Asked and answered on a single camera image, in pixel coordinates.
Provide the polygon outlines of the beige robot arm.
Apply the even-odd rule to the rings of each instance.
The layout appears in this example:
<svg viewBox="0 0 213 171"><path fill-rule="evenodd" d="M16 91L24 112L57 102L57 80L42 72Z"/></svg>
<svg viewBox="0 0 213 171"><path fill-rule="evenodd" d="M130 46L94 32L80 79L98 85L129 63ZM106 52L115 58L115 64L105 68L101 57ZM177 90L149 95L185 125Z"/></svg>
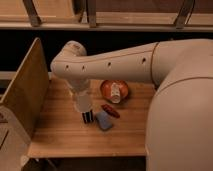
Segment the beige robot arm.
<svg viewBox="0 0 213 171"><path fill-rule="evenodd" d="M50 65L68 81L77 109L91 109L80 93L92 79L153 83L145 150L147 171L213 171L213 40L155 42L88 56L69 41Z"/></svg>

